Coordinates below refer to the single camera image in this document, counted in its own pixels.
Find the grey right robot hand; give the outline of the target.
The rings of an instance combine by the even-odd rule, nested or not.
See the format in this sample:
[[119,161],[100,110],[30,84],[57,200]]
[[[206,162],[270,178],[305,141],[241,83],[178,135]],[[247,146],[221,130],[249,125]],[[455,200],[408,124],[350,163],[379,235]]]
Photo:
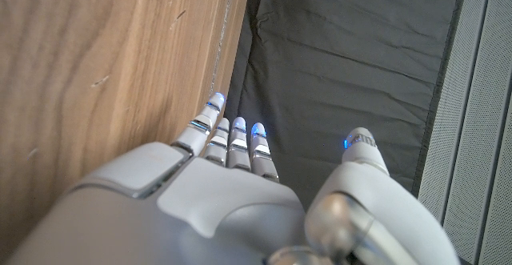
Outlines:
[[211,96],[171,143],[147,143],[72,186],[12,264],[456,264],[439,221],[387,170],[363,127],[304,207],[261,123]]

